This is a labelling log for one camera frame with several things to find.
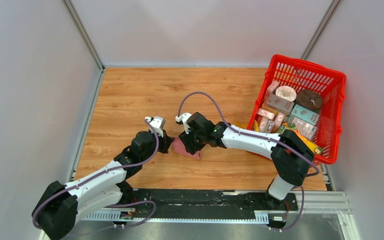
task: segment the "red basket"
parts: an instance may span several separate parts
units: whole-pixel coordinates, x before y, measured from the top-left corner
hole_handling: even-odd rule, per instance
[[[316,125],[317,131],[313,142],[324,151],[321,155],[315,156],[314,163],[334,164],[338,157],[339,138],[342,133],[341,112],[342,103],[345,100],[346,78],[342,72],[309,61],[274,55],[255,101],[248,129],[252,129],[257,111],[263,104],[264,94],[273,80],[278,81],[280,86],[292,87],[297,93],[302,89],[311,89],[323,98],[323,105],[318,113],[320,120]]]

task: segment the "metal floor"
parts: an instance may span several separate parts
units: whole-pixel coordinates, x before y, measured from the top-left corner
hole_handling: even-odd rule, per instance
[[[288,222],[297,214],[290,214]],[[108,221],[80,221],[72,234],[89,233],[110,226]],[[290,231],[274,232],[256,224],[223,223],[159,223],[146,222],[140,226],[108,229],[82,237],[67,236],[63,240],[344,240],[336,214],[303,214],[299,224]]]

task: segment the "white wall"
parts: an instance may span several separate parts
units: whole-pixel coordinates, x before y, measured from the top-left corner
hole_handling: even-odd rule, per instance
[[[31,213],[66,181],[99,78],[59,0],[0,0],[0,240],[34,240]]]
[[[384,1],[344,0],[310,61],[347,75],[343,133],[330,172],[364,240],[384,239]]]
[[[331,0],[73,0],[105,65],[267,65],[299,58]]]

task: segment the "black metal plate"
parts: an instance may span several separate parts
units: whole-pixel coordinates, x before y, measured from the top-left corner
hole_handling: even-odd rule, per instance
[[[155,202],[157,209],[153,218],[169,219],[254,219],[255,210],[286,211],[285,204],[270,209],[263,201],[265,192],[248,192],[227,195],[234,190],[191,190],[191,189],[146,189],[133,191],[137,201],[144,199]],[[298,210],[296,196],[288,193],[285,202],[290,211]],[[137,207],[138,218],[148,216],[151,204]]]

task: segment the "wooden surface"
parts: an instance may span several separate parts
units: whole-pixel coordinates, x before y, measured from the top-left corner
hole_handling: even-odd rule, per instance
[[[210,94],[228,122],[248,123],[265,68],[108,68],[76,173],[82,178],[105,166],[139,131],[146,116],[166,119],[164,129],[178,136],[179,104],[194,91]],[[203,95],[191,96],[182,113],[200,112],[217,123],[216,108]],[[273,163],[239,149],[206,146],[201,160],[170,152],[157,153],[128,182],[134,188],[265,190],[276,176]],[[323,176],[309,177],[305,190],[326,190]]]

